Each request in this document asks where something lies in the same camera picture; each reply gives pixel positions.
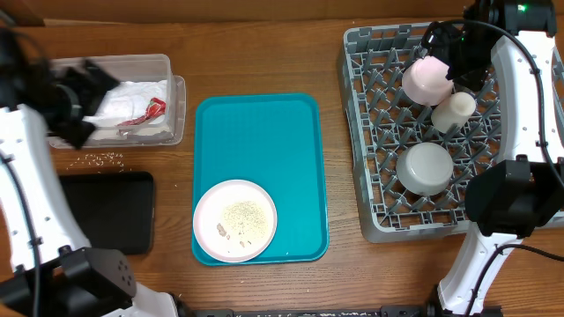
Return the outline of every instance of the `plastic grid rack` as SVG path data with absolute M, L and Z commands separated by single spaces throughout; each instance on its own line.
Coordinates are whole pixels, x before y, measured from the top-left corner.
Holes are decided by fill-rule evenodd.
M 341 100 L 352 140 L 353 179 L 364 237 L 371 242 L 440 238 L 466 232 L 464 191 L 469 180 L 494 164 L 501 140 L 497 81 L 490 69 L 480 92 L 470 92 L 477 109 L 461 129 L 446 134 L 431 123 L 432 109 L 404 94 L 401 78 L 427 53 L 420 46 L 428 23 L 353 28 L 345 32 L 338 58 Z M 564 67 L 553 58 L 553 93 L 559 133 L 564 114 L 557 87 L 564 88 Z M 466 91 L 463 87 L 456 90 Z M 453 158 L 450 184 L 439 195 L 408 192 L 397 180 L 398 155 L 421 142 L 445 148 Z M 563 226 L 564 212 L 545 227 Z

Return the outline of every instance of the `cable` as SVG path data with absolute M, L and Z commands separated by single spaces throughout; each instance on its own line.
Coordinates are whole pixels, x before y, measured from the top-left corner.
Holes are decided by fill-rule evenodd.
M 476 301 L 476 298 L 478 297 L 478 290 L 481 287 L 482 282 L 484 281 L 484 277 L 486 276 L 488 269 L 490 268 L 490 266 L 492 266 L 492 263 L 494 263 L 494 260 L 497 257 L 497 255 L 501 254 L 503 250 L 505 250 L 506 248 L 511 248 L 511 247 L 529 251 L 534 254 L 539 254 L 555 261 L 564 262 L 564 256 L 551 254 L 546 251 L 537 249 L 535 247 L 523 246 L 518 244 L 507 244 L 496 248 L 492 256 L 490 256 L 489 260 L 487 261 L 486 266 L 482 269 L 482 272 L 479 274 L 478 281 L 476 282 L 476 286 L 474 286 L 474 289 L 472 290 L 472 297 L 470 299 L 470 304 L 468 304 L 468 307 L 466 308 L 466 313 L 464 314 L 464 317 L 470 317 L 470 312 L 472 310 L 472 307 L 474 306 L 474 302 Z
M 16 26 L 16 21 L 4 10 L 0 10 L 0 20 L 2 20 L 8 27 Z
M 39 310 L 40 310 L 40 291 L 41 291 L 41 256 L 39 253 L 39 246 L 37 245 L 37 236 L 35 235 L 35 228 L 33 227 L 33 221 L 31 217 L 31 213 L 29 212 L 29 207 L 27 206 L 27 200 L 24 195 L 24 191 L 21 188 L 21 185 L 18 181 L 18 176 L 11 168 L 10 162 L 11 158 L 6 158 L 2 152 L 0 152 L 0 161 L 4 166 L 6 166 L 6 170 L 8 174 L 11 176 L 11 179 L 16 186 L 16 190 L 18 191 L 19 200 L 21 201 L 22 209 L 24 210 L 24 218 L 26 220 L 27 232 L 29 234 L 29 239 L 32 242 L 32 249 L 33 249 L 33 263 L 35 279 L 33 283 L 33 310 L 32 316 L 39 317 Z
M 546 147 L 548 146 L 548 143 L 546 142 L 546 134 L 545 134 L 545 92 L 543 90 L 542 79 L 540 78 L 540 70 L 538 69 L 537 64 L 535 63 L 535 60 L 532 57 L 531 53 L 521 43 L 521 41 L 519 41 L 511 33 L 505 31 L 504 29 L 502 29 L 498 26 L 494 26 L 494 25 L 491 25 L 491 24 L 486 23 L 486 22 L 482 22 L 482 21 L 478 21 L 478 20 L 469 20 L 469 19 L 453 19 L 453 20 L 440 22 L 440 23 L 436 24 L 436 27 L 440 27 L 441 29 L 444 29 L 445 26 L 455 25 L 455 24 L 467 25 L 467 26 L 480 26 L 480 27 L 484 27 L 484 28 L 490 29 L 492 31 L 495 31 L 498 34 L 500 34 L 501 36 L 507 36 L 508 39 L 510 41 L 512 41 L 517 46 L 517 48 L 519 48 L 519 50 L 521 50 L 521 52 L 524 54 L 525 59 L 531 65 L 533 75 L 535 76 L 535 81 L 537 82 L 538 133 L 539 133 L 539 144 L 538 144 L 538 146 L 540 147 L 540 150 L 543 153 L 543 157 L 545 159 L 545 162 L 549 165 L 550 170 L 551 170 L 554 178 L 560 184 L 560 187 L 564 188 L 564 181 L 560 177 L 560 174 L 556 170 L 556 167 L 554 167 L 554 164 L 553 164 L 553 161 L 550 157 L 550 154 L 548 153 L 548 150 L 546 149 Z M 426 32 L 425 35 L 423 36 L 423 39 L 421 39 L 421 41 L 427 41 L 428 42 L 428 35 L 430 33 L 432 33 L 433 31 L 434 31 L 434 29 L 432 29 L 430 32 Z

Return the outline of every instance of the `black object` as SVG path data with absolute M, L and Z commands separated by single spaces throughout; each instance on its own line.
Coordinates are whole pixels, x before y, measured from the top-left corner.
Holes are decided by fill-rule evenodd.
M 438 293 L 439 285 L 435 285 L 431 295 L 427 300 L 427 306 L 421 311 L 420 317 L 464 317 L 464 315 L 454 314 L 449 310 L 442 309 Z M 485 307 L 482 313 L 475 314 L 477 317 L 503 317 L 500 306 Z
M 234 312 L 229 309 L 196 310 L 194 317 L 420 317 L 421 306 L 382 306 L 380 309 L 332 309 L 319 311 L 272 310 Z
M 26 104 L 43 116 L 51 135 L 81 148 L 95 130 L 82 121 L 84 116 L 96 114 L 106 92 L 119 82 L 87 59 L 81 71 L 68 69 L 54 77 L 45 56 L 40 63 L 27 61 L 18 37 L 29 40 L 42 54 L 27 35 L 0 27 L 0 108 L 15 111 Z
M 556 34 L 556 13 L 551 0 L 476 0 L 466 11 L 465 20 L 485 22 L 509 34 L 519 31 L 544 31 Z M 449 66 L 447 79 L 473 91 L 482 88 L 491 66 L 491 51 L 501 37 L 491 28 L 463 23 L 462 30 L 443 22 L 432 23 L 421 45 Z
M 85 247 L 41 265 L 41 316 L 98 317 L 126 309 L 137 292 L 133 272 L 117 250 Z M 33 270 L 0 284 L 0 299 L 11 310 L 30 315 L 36 278 Z
M 560 177 L 564 164 L 558 164 Z M 464 199 L 468 218 L 485 236 L 494 232 L 531 236 L 564 205 L 564 188 L 548 164 L 531 163 L 526 156 L 504 160 L 470 180 Z
M 152 247 L 154 181 L 147 172 L 60 176 L 70 211 L 93 247 L 146 254 Z

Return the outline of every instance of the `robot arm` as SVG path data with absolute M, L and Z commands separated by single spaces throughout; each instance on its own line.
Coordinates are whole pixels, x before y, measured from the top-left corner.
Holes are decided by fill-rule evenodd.
M 484 298 L 513 248 L 499 255 L 496 251 L 502 246 L 521 244 L 535 227 L 545 225 L 564 205 L 564 188 L 555 179 L 562 177 L 564 148 L 553 101 L 553 7 L 550 1 L 539 1 L 531 8 L 537 18 L 533 23 L 529 21 L 533 17 L 521 16 L 528 10 L 526 6 L 509 1 L 478 0 L 465 17 L 485 18 L 511 32 L 534 58 L 544 91 L 545 140 L 551 162 L 546 162 L 539 146 L 538 90 L 533 67 L 513 41 L 489 33 L 486 28 L 469 31 L 464 30 L 465 26 L 463 31 L 469 31 L 469 35 L 459 38 L 467 40 L 465 43 L 449 43 L 435 51 L 450 66 L 450 79 L 473 88 L 481 84 L 484 69 L 490 65 L 485 61 L 491 61 L 499 84 L 502 134 L 498 164 L 474 177 L 466 189 L 465 207 L 472 223 L 452 269 L 430 300 L 435 305 L 434 316 L 501 316 L 500 310 L 484 311 Z M 454 27 L 443 29 L 442 34 L 448 31 L 460 34 Z M 551 173 L 552 164 L 560 167 L 560 175 Z M 475 290 L 483 272 L 480 287 Z
M 53 169 L 43 118 L 30 107 L 19 110 L 0 109 L 0 152 L 11 159 L 11 167 L 19 177 L 38 239 L 41 262 L 59 257 L 59 248 L 72 250 L 89 247 L 63 195 L 61 183 Z M 15 271 L 34 267 L 31 240 L 26 229 L 19 193 L 5 166 L 0 166 L 0 202 L 10 233 L 11 266 Z
M 89 247 L 49 156 L 48 131 L 80 148 L 94 131 L 83 117 L 119 83 L 88 61 L 53 77 L 47 61 L 27 62 L 16 35 L 0 28 L 0 203 L 14 270 L 0 283 L 0 301 L 26 315 L 33 306 L 43 316 L 187 316 L 180 300 L 136 283 L 121 252 Z

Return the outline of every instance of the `white bowl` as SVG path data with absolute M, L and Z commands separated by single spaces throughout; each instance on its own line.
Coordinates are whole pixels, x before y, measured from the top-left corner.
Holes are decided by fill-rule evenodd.
M 448 185 L 454 165 L 447 150 L 434 143 L 421 143 L 404 151 L 396 173 L 404 187 L 417 195 L 436 195 Z

